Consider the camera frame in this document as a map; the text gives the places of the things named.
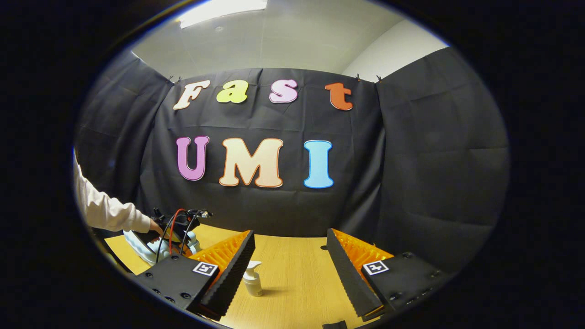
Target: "blue letter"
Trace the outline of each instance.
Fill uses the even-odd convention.
[[[329,150],[331,142],[327,140],[308,140],[305,148],[309,150],[309,178],[304,184],[312,189],[325,189],[333,186],[329,178]]]

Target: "pump dispenser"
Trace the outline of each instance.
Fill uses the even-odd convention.
[[[262,296],[262,286],[260,285],[260,275],[254,272],[254,269],[262,262],[250,261],[246,273],[244,273],[244,284],[248,293],[252,296]]]

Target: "hand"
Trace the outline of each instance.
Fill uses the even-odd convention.
[[[151,231],[156,231],[159,233],[159,237],[157,237],[156,239],[152,240],[151,242],[156,242],[160,239],[160,236],[163,234],[163,230],[160,228],[160,226],[158,224],[156,224],[156,222],[151,218],[150,219],[150,230]]]

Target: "purple letter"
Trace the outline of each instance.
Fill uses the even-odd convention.
[[[294,80],[277,80],[270,90],[272,92],[268,96],[273,103],[290,103],[297,99],[297,91],[293,88],[297,87],[297,82]]]
[[[209,143],[209,137],[197,136],[193,140],[197,146],[197,167],[195,169],[189,168],[187,163],[187,147],[191,143],[189,137],[177,138],[177,163],[181,176],[188,180],[200,180],[205,173],[205,146]]]

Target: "ceiling light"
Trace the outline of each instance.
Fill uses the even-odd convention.
[[[179,17],[181,28],[238,12],[261,11],[267,0],[209,0]]]

